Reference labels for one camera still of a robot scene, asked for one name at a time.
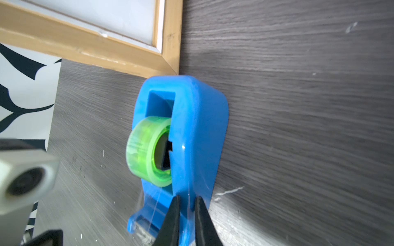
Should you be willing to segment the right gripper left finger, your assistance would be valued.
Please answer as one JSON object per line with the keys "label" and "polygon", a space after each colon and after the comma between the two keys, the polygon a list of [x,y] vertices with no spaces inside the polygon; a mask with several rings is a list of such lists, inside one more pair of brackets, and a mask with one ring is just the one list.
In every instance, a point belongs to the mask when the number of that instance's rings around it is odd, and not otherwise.
{"label": "right gripper left finger", "polygon": [[152,246],[178,246],[180,230],[180,203],[179,195],[173,197],[163,224]]}

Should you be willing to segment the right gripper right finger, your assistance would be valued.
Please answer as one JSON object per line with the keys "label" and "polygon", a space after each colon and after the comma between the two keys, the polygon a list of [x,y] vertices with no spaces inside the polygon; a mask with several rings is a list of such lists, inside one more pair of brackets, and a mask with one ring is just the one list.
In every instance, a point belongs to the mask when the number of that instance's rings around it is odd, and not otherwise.
{"label": "right gripper right finger", "polygon": [[196,246],[223,246],[202,197],[195,199]]}

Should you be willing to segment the blue tape dispenser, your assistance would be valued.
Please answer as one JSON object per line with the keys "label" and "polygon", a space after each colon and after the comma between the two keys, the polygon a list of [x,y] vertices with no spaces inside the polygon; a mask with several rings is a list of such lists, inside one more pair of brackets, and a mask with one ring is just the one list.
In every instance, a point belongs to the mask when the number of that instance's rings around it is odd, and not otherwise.
{"label": "blue tape dispenser", "polygon": [[126,145],[129,170],[142,181],[144,204],[128,220],[153,238],[179,195],[179,246],[195,241],[195,199],[208,210],[229,120],[225,95],[187,75],[147,79]]}

